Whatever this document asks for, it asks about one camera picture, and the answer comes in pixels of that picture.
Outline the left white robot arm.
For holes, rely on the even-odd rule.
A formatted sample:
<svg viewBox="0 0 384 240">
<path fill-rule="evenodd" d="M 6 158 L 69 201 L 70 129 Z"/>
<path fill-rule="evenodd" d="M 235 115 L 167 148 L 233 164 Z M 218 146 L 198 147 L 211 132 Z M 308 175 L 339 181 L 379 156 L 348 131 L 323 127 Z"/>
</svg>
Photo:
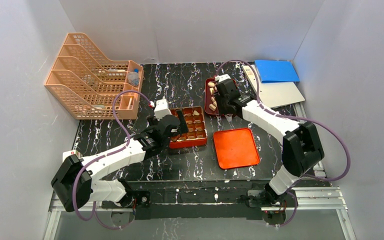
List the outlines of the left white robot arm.
<svg viewBox="0 0 384 240">
<path fill-rule="evenodd" d="M 148 121 L 150 125 L 129 142 L 92 156 L 79 157 L 71 153 L 62 161 L 50 184 L 66 212 L 74 212 L 88 202 L 120 204 L 126 196 L 133 196 L 134 191 L 125 180 L 102 178 L 159 155 L 168 149 L 172 138 L 188 132 L 181 110 L 160 120 L 149 117 Z"/>
</svg>

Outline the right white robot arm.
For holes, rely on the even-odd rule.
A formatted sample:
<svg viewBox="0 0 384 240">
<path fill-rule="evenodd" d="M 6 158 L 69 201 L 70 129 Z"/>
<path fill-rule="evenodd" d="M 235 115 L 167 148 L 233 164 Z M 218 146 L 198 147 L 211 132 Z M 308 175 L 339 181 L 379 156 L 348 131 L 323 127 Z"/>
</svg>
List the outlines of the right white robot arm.
<svg viewBox="0 0 384 240">
<path fill-rule="evenodd" d="M 281 203 L 290 188 L 325 157 L 315 124 L 281 116 L 254 97 L 240 93 L 233 79 L 220 80 L 215 87 L 219 113 L 238 116 L 257 125 L 281 145 L 282 166 L 257 196 L 263 204 Z"/>
</svg>

